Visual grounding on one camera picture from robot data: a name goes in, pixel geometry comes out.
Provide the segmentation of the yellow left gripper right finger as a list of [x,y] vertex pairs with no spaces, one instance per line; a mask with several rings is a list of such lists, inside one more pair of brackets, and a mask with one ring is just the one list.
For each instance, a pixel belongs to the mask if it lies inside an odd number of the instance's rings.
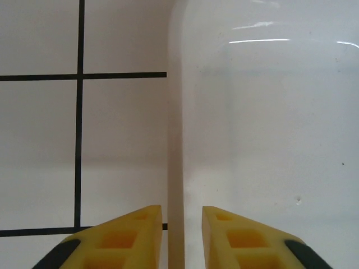
[[330,268],[300,238],[217,207],[202,208],[206,268]]

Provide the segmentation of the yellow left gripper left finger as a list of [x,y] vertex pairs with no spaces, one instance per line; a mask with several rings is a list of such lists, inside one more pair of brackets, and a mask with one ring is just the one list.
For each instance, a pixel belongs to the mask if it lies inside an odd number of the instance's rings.
[[34,267],[155,269],[162,230],[161,206],[147,206],[66,237]]

